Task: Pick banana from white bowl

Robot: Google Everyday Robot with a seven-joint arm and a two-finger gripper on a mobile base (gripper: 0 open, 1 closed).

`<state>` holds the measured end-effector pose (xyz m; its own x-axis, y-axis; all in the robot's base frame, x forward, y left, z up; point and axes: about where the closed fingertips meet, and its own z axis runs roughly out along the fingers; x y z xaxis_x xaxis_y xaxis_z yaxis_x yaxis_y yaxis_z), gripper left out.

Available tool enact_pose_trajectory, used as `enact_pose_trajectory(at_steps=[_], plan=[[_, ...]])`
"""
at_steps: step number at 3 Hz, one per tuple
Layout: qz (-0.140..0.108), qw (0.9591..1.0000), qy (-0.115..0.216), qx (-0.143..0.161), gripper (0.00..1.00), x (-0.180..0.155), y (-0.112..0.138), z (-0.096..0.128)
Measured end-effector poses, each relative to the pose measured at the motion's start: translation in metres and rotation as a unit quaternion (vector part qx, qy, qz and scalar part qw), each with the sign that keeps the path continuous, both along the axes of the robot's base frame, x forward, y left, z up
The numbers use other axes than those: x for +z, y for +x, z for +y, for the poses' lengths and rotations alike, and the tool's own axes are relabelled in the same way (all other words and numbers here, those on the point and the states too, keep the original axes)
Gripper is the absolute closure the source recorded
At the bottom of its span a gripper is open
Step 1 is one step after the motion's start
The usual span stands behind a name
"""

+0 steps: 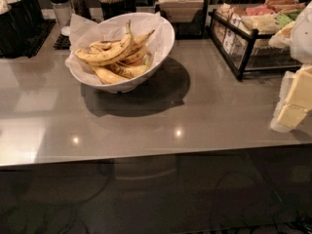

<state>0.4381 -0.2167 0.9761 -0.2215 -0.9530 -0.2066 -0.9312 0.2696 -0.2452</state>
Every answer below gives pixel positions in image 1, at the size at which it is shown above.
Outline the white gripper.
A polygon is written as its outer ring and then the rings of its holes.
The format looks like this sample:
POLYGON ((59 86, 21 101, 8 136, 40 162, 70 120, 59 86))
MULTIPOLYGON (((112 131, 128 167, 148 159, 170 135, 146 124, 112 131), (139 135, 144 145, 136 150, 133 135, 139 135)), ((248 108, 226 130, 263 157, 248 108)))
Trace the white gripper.
MULTIPOLYGON (((289 46, 291 57, 312 64, 312 1, 269 40, 275 48, 289 46)), ((297 72, 287 71, 282 79, 279 102, 270 128, 279 133, 294 130, 312 110, 312 66, 302 65, 297 72)))

